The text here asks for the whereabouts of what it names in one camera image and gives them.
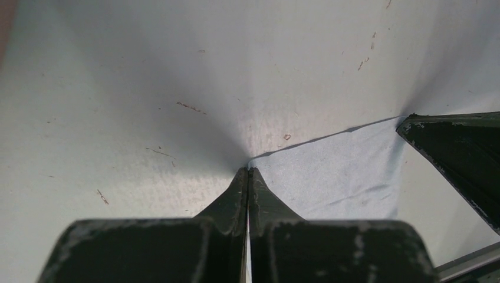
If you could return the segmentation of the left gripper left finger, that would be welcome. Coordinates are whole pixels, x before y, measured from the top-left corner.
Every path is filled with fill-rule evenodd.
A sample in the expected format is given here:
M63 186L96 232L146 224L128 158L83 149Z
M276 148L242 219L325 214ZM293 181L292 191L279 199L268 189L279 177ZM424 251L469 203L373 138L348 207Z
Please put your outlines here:
M39 282L244 282L249 172L192 218L83 219L56 241Z

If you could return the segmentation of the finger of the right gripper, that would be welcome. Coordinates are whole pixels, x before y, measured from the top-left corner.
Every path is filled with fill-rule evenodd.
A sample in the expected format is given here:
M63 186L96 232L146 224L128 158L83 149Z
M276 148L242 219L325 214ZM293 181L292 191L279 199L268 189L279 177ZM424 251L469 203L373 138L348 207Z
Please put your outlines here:
M499 233L499 113L412 114L397 134Z

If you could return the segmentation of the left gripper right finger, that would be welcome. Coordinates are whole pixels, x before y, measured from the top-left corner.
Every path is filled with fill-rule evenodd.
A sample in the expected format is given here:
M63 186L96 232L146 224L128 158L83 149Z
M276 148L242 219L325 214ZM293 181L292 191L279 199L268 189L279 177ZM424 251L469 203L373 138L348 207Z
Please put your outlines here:
M249 171L253 282L438 282L427 249L402 221L307 221Z

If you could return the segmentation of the light blue cleaning cloth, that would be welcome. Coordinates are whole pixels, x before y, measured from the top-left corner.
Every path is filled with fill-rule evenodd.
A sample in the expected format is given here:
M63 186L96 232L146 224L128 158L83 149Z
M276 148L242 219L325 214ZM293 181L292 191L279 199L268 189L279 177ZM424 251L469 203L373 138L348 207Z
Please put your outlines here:
M305 219L395 219L403 117L267 153L249 162L270 191Z

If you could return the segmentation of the pink glasses case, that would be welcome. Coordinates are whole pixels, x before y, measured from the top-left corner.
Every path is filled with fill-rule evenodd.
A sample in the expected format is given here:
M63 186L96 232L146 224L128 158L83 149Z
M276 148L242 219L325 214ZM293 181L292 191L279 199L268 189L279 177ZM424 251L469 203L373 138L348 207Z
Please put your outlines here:
M0 57L1 64L4 60L7 44L9 41L9 36L11 33L11 28L13 20L15 18L15 12L17 8L18 0L1 0L1 45L0 45Z

